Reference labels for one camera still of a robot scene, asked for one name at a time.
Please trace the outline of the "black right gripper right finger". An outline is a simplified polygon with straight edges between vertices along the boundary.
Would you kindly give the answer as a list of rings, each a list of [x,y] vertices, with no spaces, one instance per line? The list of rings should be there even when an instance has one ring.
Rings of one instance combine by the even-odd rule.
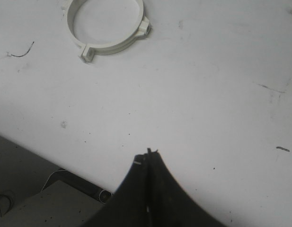
[[[147,149],[147,205],[152,227],[223,227],[182,189],[158,151]]]

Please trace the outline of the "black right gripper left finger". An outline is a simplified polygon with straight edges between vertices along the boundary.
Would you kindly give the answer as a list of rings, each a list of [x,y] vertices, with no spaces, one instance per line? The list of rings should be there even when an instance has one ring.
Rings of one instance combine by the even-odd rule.
[[[126,177],[107,202],[84,227],[148,227],[145,155],[136,155]]]

